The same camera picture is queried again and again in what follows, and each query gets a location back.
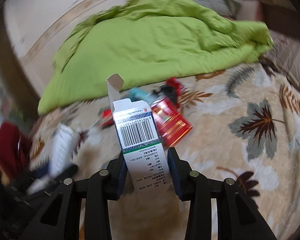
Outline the white dropper bottle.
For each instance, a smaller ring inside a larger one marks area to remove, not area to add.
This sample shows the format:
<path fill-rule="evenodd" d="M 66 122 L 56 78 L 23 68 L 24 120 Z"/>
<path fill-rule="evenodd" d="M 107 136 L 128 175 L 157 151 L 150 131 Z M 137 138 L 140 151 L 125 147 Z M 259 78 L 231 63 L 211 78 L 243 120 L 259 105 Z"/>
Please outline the white dropper bottle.
<path fill-rule="evenodd" d="M 48 174 L 36 179 L 26 190 L 26 194 L 32 195 L 37 193 L 38 191 L 45 189 L 49 185 L 50 181 L 51 177 Z"/>

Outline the white barcode medicine box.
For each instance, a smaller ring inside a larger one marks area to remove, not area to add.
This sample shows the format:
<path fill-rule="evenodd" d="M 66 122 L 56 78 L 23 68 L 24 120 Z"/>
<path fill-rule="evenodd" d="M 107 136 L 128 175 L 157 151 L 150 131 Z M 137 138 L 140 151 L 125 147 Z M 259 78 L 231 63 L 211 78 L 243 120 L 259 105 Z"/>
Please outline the white barcode medicine box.
<path fill-rule="evenodd" d="M 114 120 L 121 151 L 137 194 L 158 197 L 166 192 L 171 175 L 166 159 L 162 133 L 157 122 L 171 121 L 172 116 L 164 110 L 170 100 L 160 96 L 152 99 L 131 101 L 121 98 L 123 79 L 113 74 L 106 80 L 110 109 Z"/>

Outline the red cigarette pack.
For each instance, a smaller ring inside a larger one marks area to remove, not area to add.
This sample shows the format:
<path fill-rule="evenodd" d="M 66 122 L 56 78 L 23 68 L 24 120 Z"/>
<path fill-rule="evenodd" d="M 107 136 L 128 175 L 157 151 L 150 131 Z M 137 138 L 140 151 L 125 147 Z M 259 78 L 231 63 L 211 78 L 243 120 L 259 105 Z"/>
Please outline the red cigarette pack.
<path fill-rule="evenodd" d="M 168 97 L 151 104 L 159 135 L 167 147 L 173 147 L 191 130 L 191 124 L 180 114 Z"/>

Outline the black red wrapper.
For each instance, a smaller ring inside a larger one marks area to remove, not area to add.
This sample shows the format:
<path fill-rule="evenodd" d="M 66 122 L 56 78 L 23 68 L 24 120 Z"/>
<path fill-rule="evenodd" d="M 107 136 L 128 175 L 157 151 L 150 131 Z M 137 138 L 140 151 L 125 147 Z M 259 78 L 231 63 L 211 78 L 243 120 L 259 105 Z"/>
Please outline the black red wrapper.
<path fill-rule="evenodd" d="M 185 87 L 175 77 L 170 77 L 165 84 L 160 86 L 157 90 L 152 90 L 152 94 L 159 98 L 166 96 L 178 109 L 180 107 L 179 98 L 181 97 Z"/>

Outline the teal small packet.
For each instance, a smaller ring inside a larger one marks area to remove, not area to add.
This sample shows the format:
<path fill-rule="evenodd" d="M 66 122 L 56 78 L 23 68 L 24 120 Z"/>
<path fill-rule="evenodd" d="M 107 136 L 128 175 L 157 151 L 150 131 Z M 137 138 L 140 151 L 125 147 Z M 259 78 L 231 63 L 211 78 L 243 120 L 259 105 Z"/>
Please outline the teal small packet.
<path fill-rule="evenodd" d="M 142 101 L 147 102 L 148 104 L 151 104 L 155 100 L 155 98 L 153 97 L 153 95 L 151 93 L 146 92 L 137 87 L 134 87 L 129 90 L 128 97 L 130 98 L 130 100 L 132 102 L 142 100 Z"/>

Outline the red cloth garment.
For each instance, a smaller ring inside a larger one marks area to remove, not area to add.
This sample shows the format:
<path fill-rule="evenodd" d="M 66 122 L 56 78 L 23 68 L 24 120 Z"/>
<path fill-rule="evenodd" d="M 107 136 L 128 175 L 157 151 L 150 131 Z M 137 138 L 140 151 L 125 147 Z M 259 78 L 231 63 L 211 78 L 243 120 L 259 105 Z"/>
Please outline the red cloth garment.
<path fill-rule="evenodd" d="M 22 176 L 29 167 L 32 141 L 17 126 L 3 122 L 0 127 L 0 166 L 10 179 Z"/>

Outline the leaf pattern fleece blanket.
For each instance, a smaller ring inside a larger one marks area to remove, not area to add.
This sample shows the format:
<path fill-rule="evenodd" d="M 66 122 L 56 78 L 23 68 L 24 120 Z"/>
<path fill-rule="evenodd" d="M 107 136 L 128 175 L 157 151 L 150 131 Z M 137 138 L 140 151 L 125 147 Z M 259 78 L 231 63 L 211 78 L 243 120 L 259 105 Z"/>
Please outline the leaf pattern fleece blanket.
<path fill-rule="evenodd" d="M 181 159 L 207 178 L 238 180 L 277 239 L 300 226 L 300 94 L 286 77 L 260 64 L 179 79 L 181 114 L 193 129 L 175 146 Z M 50 160 L 52 135 L 61 123 L 83 135 L 74 162 L 76 180 L 114 159 L 115 128 L 99 128 L 108 97 L 47 114 L 34 135 L 30 169 Z M 158 197 L 138 196 L 130 178 L 118 202 L 109 202 L 113 239 L 184 239 L 189 204 L 170 187 Z"/>

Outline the striped brown pillow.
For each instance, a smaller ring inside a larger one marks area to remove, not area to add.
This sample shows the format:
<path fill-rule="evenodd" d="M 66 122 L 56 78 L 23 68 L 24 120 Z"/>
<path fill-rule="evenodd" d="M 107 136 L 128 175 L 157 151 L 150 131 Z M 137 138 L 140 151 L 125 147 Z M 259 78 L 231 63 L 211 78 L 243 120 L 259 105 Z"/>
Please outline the striped brown pillow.
<path fill-rule="evenodd" d="M 300 92 L 300 40 L 273 30 L 270 35 L 273 48 L 260 57 L 260 62 L 286 76 L 289 83 Z"/>

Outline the green duvet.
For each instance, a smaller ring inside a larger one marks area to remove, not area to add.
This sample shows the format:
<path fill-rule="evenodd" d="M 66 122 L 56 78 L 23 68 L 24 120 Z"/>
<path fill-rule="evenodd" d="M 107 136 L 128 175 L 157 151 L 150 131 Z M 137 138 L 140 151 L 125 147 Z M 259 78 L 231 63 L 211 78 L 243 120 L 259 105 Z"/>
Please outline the green duvet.
<path fill-rule="evenodd" d="M 193 0 L 129 0 L 74 27 L 53 56 L 38 113 L 106 96 L 113 74 L 130 89 L 256 62 L 272 46 L 260 21 L 233 21 Z"/>

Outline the dark wooden door frame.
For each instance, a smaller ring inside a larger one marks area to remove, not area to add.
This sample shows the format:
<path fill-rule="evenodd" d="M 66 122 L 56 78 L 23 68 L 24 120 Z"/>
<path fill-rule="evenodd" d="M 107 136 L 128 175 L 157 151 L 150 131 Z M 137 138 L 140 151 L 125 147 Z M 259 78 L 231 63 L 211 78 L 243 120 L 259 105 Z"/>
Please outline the dark wooden door frame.
<path fill-rule="evenodd" d="M 39 96 L 13 52 L 0 8 L 0 126 L 9 121 L 28 133 L 38 119 Z"/>

